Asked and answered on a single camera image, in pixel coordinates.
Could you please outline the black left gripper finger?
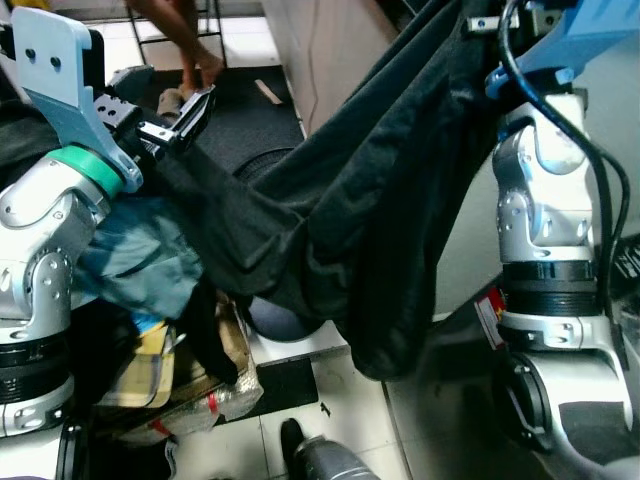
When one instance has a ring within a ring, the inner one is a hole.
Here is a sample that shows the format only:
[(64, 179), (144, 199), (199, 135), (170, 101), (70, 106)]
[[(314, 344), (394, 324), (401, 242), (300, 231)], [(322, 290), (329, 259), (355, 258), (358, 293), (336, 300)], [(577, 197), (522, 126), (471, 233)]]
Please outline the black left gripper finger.
[(178, 131), (187, 125), (198, 125), (198, 133), (209, 124), (210, 113), (215, 101), (215, 87), (184, 93), (178, 88), (165, 90), (165, 119), (169, 128)]
[(164, 125), (152, 122), (140, 123), (140, 141), (143, 148), (150, 154), (183, 154), (195, 143), (198, 136), (198, 125), (187, 125), (186, 128), (174, 129), (166, 128)]

